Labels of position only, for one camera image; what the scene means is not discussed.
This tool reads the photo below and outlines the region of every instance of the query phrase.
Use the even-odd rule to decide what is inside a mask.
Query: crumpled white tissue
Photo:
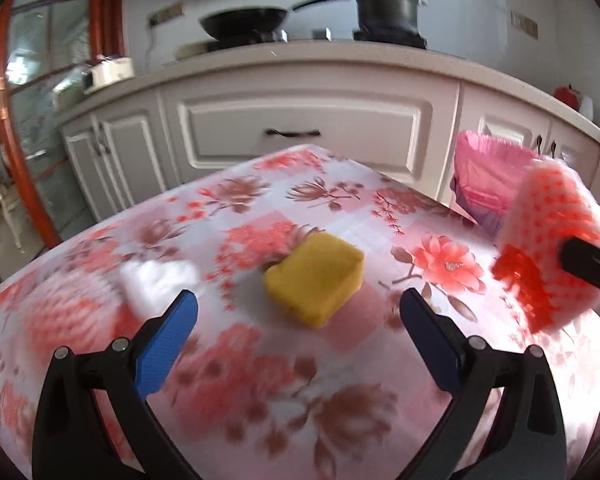
[[[198,269],[186,261],[131,260],[120,267],[120,283],[140,321],[164,314],[183,288],[196,295],[202,288]]]

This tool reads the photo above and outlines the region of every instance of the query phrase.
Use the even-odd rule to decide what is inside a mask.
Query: tablecloth
[[[320,330],[267,297],[262,269],[315,230],[365,252],[360,291]],[[413,189],[317,146],[239,164],[101,222],[0,286],[0,444],[28,477],[36,403],[52,351],[103,349],[139,326],[122,262],[190,260],[204,275],[200,318],[162,390],[158,420],[205,480],[393,480],[450,400],[400,323],[413,286],[465,335],[547,354],[570,472],[600,410],[600,318],[532,336],[492,279],[477,226]],[[500,399],[493,390],[460,466],[475,461]],[[136,464],[106,396],[120,456]]]

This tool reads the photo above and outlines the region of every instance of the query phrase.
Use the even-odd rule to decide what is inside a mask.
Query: black wok
[[[291,7],[291,11],[331,0],[306,0]],[[236,36],[267,34],[276,30],[285,21],[289,10],[281,7],[243,7],[215,12],[200,18],[205,32],[216,40],[227,40]]]

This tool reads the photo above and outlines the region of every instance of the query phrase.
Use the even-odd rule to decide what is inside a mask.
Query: pink trash bag
[[[538,158],[531,150],[508,140],[460,132],[450,184],[456,202],[495,237],[518,194],[525,168]]]

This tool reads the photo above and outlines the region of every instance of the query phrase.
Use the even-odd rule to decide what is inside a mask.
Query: black cooking pot
[[[331,0],[305,0],[291,7],[291,11]],[[215,12],[200,18],[205,32],[216,40],[228,40],[236,36],[268,34],[285,21],[289,10],[281,7],[243,7]]]
[[[358,25],[366,32],[418,33],[418,7],[424,0],[356,0]]]

